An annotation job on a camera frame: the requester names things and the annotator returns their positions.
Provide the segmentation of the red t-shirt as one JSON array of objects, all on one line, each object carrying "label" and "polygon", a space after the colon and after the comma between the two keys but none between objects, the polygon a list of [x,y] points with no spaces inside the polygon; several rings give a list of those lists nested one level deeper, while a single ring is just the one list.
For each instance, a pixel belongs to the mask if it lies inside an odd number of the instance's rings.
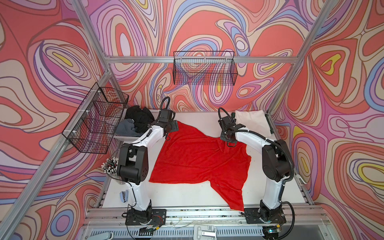
[{"label": "red t-shirt", "polygon": [[243,211],[242,188],[248,178],[251,156],[247,146],[229,147],[220,138],[178,123],[157,157],[150,182],[157,184],[199,184],[210,182],[233,210]]}]

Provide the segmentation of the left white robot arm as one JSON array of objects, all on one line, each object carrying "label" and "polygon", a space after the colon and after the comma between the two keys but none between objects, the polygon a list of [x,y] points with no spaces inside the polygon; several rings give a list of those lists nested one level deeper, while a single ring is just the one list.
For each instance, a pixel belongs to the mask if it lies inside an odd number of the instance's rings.
[{"label": "left white robot arm", "polygon": [[169,133],[179,130],[175,117],[172,110],[160,110],[157,119],[149,124],[148,130],[138,140],[120,148],[117,176],[130,187],[132,208],[136,211],[150,208],[151,200],[145,184],[149,172],[149,150]]}]

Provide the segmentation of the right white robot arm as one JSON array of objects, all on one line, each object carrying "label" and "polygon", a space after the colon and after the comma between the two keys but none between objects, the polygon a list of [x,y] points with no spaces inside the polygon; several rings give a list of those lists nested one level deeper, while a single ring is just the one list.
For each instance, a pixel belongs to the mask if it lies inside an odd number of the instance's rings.
[{"label": "right white robot arm", "polygon": [[242,124],[236,124],[231,117],[220,117],[220,139],[236,144],[246,144],[262,155],[262,170],[267,177],[266,189],[261,200],[261,207],[276,210],[282,204],[282,196],[286,183],[294,178],[294,161],[283,140],[271,140],[249,130]]}]

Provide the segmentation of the black garment in basket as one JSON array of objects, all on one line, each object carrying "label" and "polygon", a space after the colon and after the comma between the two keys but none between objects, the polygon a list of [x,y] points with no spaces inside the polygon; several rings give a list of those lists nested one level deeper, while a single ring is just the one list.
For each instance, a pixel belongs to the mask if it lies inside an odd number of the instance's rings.
[{"label": "black garment in basket", "polygon": [[151,111],[144,107],[141,109],[140,106],[133,106],[127,109],[125,119],[131,119],[134,121],[137,133],[143,134],[149,128],[148,125],[155,121],[155,118]]}]

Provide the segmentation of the folded white t-shirt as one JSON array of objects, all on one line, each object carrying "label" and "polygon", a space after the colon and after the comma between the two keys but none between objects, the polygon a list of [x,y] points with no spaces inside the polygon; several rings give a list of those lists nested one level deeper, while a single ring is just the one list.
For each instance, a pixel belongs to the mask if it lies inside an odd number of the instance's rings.
[{"label": "folded white t-shirt", "polygon": [[251,131],[261,134],[264,137],[270,137],[271,129],[265,113],[260,111],[242,112],[235,111],[237,124],[245,125]]}]

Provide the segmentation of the grey garment in basket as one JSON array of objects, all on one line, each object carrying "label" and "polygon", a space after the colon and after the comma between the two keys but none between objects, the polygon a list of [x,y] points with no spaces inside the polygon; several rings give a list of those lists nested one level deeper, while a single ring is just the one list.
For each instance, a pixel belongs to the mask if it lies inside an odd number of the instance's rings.
[{"label": "grey garment in basket", "polygon": [[140,137],[141,134],[137,132],[137,127],[133,119],[124,119],[119,122],[116,129],[117,136],[124,137]]}]

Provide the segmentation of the cup of pens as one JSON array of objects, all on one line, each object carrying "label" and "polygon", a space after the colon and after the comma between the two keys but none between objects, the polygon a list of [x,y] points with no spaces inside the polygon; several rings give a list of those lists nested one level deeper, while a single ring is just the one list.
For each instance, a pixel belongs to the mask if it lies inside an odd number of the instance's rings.
[{"label": "cup of pens", "polygon": [[101,165],[101,169],[108,177],[115,180],[119,185],[124,185],[125,183],[122,181],[122,178],[117,174],[117,168],[118,158],[116,157],[106,159],[106,161]]}]

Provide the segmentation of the blue stapler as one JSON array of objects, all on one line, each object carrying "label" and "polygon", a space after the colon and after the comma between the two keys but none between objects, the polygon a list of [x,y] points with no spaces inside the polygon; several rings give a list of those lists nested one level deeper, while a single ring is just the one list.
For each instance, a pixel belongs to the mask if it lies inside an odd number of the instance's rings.
[{"label": "blue stapler", "polygon": [[121,191],[120,199],[122,203],[127,203],[129,200],[129,190]]}]

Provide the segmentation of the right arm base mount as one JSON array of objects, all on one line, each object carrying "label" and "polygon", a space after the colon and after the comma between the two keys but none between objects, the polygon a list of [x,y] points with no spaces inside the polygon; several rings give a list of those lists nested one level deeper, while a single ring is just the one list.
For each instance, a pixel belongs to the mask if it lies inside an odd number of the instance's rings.
[{"label": "right arm base mount", "polygon": [[269,208],[264,200],[260,200],[258,208],[245,208],[240,214],[246,218],[247,224],[283,225],[287,222],[280,201],[275,207]]}]

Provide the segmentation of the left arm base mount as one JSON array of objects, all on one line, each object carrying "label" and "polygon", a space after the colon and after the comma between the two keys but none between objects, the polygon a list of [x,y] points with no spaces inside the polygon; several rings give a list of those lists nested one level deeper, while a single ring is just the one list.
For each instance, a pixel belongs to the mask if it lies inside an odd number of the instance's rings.
[{"label": "left arm base mount", "polygon": [[122,214],[126,226],[153,226],[161,227],[166,223],[167,210],[153,209],[151,206],[145,211],[128,209]]}]

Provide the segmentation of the aluminium rail at front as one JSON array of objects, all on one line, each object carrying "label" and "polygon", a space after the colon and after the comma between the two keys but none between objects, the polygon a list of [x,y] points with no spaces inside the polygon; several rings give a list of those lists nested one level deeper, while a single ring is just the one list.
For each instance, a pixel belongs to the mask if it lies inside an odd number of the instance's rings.
[{"label": "aluminium rail at front", "polygon": [[228,207],[167,208],[161,223],[128,225],[123,208],[90,210],[79,240],[336,240],[331,220],[322,207],[283,206],[280,218],[270,223],[256,219],[256,206],[243,214]]}]

